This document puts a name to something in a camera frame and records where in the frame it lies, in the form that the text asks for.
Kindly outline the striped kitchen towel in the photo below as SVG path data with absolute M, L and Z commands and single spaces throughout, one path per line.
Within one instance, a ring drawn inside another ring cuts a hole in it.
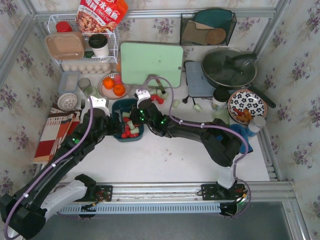
M 34 164 L 46 164 L 53 159 L 65 137 L 80 123 L 81 114 L 81 109 L 63 111 L 57 104 L 52 105 L 32 161 Z

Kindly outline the teal plastic storage basket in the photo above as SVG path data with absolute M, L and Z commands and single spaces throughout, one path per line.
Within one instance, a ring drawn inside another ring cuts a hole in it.
M 132 106 L 137 104 L 137 99 L 134 98 L 128 98 L 128 99 L 120 99 L 116 100 L 111 108 L 111 114 L 120 114 L 122 115 L 122 118 L 124 117 L 130 118 L 132 120 Z M 130 126 L 125 123 L 124 121 L 124 133 L 127 135 L 127 138 L 122 138 L 121 135 L 120 137 L 113 136 L 117 141 L 121 143 L 128 143 L 128 142 L 135 142 L 140 140 L 143 137 L 144 133 L 144 125 L 143 124 L 137 124 L 134 123 L 132 120 L 133 126 L 136 128 L 139 128 L 139 133 L 138 134 L 131 134 L 130 131 Z

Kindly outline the black power plug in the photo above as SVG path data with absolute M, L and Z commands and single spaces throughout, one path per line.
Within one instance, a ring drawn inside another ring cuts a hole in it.
M 184 104 L 187 104 L 189 100 L 192 100 L 193 105 L 196 104 L 194 98 L 193 98 L 193 97 L 190 97 L 189 95 L 188 95 L 187 97 L 185 97 L 185 98 L 182 100 L 182 102 L 183 102 Z

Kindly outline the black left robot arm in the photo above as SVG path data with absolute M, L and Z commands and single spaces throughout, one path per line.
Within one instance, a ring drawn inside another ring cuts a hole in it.
M 63 207 L 89 197 L 96 183 L 84 174 L 62 189 L 52 190 L 105 136 L 120 134 L 124 129 L 121 118 L 108 116 L 102 109 L 89 110 L 82 123 L 61 143 L 52 160 L 26 186 L 12 196 L 5 194 L 0 198 L 4 237 L 11 240 L 8 230 L 12 229 L 29 240 Z

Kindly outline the brown plastic lunch box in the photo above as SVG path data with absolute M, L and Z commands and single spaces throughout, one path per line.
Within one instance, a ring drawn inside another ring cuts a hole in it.
M 57 32 L 45 38 L 50 55 L 58 61 L 82 59 L 85 55 L 86 43 L 79 31 Z

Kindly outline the silver fork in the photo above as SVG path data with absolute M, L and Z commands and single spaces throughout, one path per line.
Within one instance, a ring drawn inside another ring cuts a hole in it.
M 81 99 L 80 102 L 80 110 L 82 111 L 86 106 L 86 100 L 84 98 Z

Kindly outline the white strainer basket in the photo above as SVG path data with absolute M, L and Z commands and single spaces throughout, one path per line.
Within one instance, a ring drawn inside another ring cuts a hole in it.
M 78 103 L 78 97 L 74 93 L 62 94 L 58 101 L 57 106 L 64 112 L 69 112 L 75 109 Z

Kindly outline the egg tray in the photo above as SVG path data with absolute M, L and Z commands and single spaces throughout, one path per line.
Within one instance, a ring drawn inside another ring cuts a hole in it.
M 110 74 L 112 65 L 110 63 L 62 63 L 65 72 L 80 72 L 82 74 Z

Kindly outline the green coffee capsule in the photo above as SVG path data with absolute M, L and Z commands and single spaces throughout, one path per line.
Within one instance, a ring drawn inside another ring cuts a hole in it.
M 175 99 L 174 101 L 173 101 L 173 105 L 172 105 L 172 107 L 173 108 L 177 108 L 178 106 L 179 106 L 179 104 L 181 103 L 181 101 L 180 100 L 178 100 L 178 99 Z
M 140 130 L 139 130 L 138 127 L 135 127 L 135 128 L 133 128 L 133 129 L 130 130 L 130 133 L 131 133 L 132 135 L 138 134 L 139 132 L 140 132 Z
M 199 105 L 199 104 L 195 104 L 194 106 L 193 106 L 193 108 L 197 111 L 197 112 L 201 112 L 203 109 L 202 109 L 202 107 Z

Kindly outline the black mesh organizer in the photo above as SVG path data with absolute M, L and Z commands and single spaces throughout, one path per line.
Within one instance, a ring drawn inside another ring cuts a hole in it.
M 181 46 L 228 46 L 237 23 L 236 14 L 223 8 L 198 11 L 180 20 Z

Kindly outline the white jar black lid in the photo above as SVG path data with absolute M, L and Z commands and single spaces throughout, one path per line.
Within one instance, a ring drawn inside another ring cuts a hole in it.
M 211 107 L 214 111 L 223 109 L 230 98 L 230 93 L 226 89 L 216 88 L 212 95 Z

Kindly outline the white cup black lid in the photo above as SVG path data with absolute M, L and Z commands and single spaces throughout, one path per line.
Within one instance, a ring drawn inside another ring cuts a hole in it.
M 91 35 L 88 44 L 96 57 L 109 56 L 108 38 L 105 35 L 100 33 Z

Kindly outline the green cutting board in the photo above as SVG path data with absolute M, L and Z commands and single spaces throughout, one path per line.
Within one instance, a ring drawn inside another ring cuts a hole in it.
M 124 42 L 120 46 L 121 80 L 128 85 L 142 85 L 149 75 L 156 75 L 178 88 L 183 53 L 179 45 Z

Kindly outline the floral patterned plate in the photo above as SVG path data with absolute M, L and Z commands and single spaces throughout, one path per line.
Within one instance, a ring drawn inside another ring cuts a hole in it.
M 248 89 L 237 90 L 231 94 L 227 109 L 233 120 L 242 125 L 248 125 L 257 116 L 267 117 L 267 104 Z

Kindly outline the clear container blue lid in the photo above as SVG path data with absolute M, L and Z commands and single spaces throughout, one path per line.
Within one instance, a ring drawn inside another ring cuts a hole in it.
M 80 71 L 64 71 L 61 75 L 57 92 L 60 95 L 66 93 L 75 93 L 78 88 L 80 74 Z

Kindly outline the red capped jar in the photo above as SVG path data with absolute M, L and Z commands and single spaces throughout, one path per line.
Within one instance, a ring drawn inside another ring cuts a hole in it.
M 67 21 L 60 21 L 55 25 L 56 31 L 58 33 L 66 33 L 66 32 L 72 32 L 73 29 L 71 25 Z

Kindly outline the green glass cup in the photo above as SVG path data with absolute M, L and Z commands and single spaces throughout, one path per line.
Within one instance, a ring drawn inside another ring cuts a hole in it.
M 78 80 L 77 85 L 87 99 L 90 97 L 99 97 L 98 90 L 94 86 L 92 86 L 90 79 L 81 78 Z

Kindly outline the grey induction cooker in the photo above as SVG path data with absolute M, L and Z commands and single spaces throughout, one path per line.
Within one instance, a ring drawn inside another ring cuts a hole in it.
M 211 98 L 215 88 L 207 81 L 200 61 L 184 62 L 189 96 L 192 98 Z

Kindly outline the black pan with glass lid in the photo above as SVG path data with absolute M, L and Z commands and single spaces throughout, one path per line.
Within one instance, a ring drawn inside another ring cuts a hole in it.
M 245 53 L 231 47 L 219 47 L 208 51 L 201 60 L 201 69 L 207 82 L 217 89 L 247 89 L 258 95 L 269 107 L 276 103 L 254 85 L 258 74 L 255 53 Z

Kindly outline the green glass bottle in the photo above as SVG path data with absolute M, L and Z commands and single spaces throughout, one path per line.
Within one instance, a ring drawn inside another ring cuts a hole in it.
M 221 109 L 214 111 L 213 118 L 220 119 L 227 125 L 230 124 L 230 116 L 229 116 L 229 111 L 227 108 L 221 108 Z

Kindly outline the blue jar silver lid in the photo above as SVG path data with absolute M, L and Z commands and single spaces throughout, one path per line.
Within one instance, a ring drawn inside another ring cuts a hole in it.
M 249 137 L 254 137 L 265 126 L 266 120 L 262 116 L 255 116 L 246 128 Z

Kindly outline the blue cloth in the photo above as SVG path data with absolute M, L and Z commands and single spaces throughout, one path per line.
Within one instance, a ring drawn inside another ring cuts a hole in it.
M 240 134 L 246 141 L 247 145 L 248 145 L 248 153 L 251 153 L 253 151 L 250 142 L 249 142 L 249 136 L 248 133 L 246 132 L 246 129 L 240 125 L 240 124 L 231 124 L 230 125 L 230 129 L 232 129 L 233 131 L 237 132 L 238 134 Z

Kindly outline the pink bowl with oranges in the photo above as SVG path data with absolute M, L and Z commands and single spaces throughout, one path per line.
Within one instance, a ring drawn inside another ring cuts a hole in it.
M 117 100 L 125 97 L 132 87 L 122 82 L 119 73 L 110 73 L 103 77 L 98 83 L 98 93 L 109 100 Z

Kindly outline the red snack bag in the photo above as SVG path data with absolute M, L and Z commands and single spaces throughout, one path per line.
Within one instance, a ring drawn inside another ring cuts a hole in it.
M 81 0 L 75 22 L 82 33 L 113 32 L 128 9 L 124 0 Z

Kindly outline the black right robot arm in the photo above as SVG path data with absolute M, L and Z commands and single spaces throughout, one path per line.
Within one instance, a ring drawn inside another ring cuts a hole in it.
M 138 100 L 131 109 L 134 122 L 147 125 L 156 136 L 202 143 L 211 159 L 221 168 L 217 177 L 220 187 L 229 190 L 238 181 L 237 163 L 249 152 L 249 144 L 245 137 L 221 119 L 205 123 L 185 121 L 170 113 L 161 113 L 150 99 Z

